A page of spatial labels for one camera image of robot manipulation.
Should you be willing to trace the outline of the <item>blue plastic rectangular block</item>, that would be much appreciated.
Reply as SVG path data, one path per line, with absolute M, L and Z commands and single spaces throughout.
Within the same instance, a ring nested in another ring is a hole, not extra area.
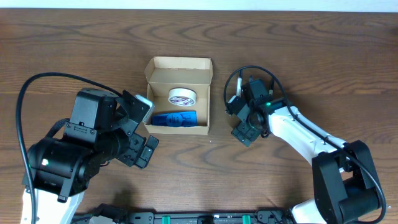
M 158 114 L 152 117 L 152 125 L 168 127 L 193 127 L 198 125 L 195 111 Z

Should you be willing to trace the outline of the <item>white masking tape roll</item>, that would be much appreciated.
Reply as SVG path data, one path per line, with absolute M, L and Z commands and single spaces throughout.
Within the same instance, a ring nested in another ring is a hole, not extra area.
M 197 101 L 197 94 L 187 88 L 174 88 L 169 91 L 169 103 L 176 106 L 193 106 Z

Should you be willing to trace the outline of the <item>cardboard box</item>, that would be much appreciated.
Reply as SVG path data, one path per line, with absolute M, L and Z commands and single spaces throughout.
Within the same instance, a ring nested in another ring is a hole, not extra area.
M 196 112 L 197 124 L 192 127 L 170 127 L 152 124 L 148 118 L 144 126 L 151 134 L 207 135 L 210 128 L 210 85 L 213 65 L 210 58 L 154 57 L 144 70 L 148 81 L 147 99 L 155 109 L 153 116 L 183 111 Z M 169 92 L 176 88 L 195 92 L 195 103 L 177 106 L 169 101 Z

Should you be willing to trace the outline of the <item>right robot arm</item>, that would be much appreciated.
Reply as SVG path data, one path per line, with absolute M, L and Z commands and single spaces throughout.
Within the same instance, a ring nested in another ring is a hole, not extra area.
M 314 197 L 290 209 L 292 223 L 358 223 L 375 210 L 386 213 L 386 199 L 369 148 L 362 141 L 336 138 L 304 117 L 262 80 L 243 83 L 227 102 L 227 112 L 240 120 L 231 134 L 250 146 L 274 135 L 295 149 L 312 167 Z

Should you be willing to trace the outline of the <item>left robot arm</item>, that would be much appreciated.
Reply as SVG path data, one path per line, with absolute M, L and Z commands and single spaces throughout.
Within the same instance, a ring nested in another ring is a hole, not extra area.
M 153 102 L 124 91 L 84 88 L 70 119 L 57 121 L 28 150 L 34 190 L 25 189 L 21 223 L 70 223 L 90 179 L 117 159 L 147 167 L 159 141 L 136 134 L 153 113 Z

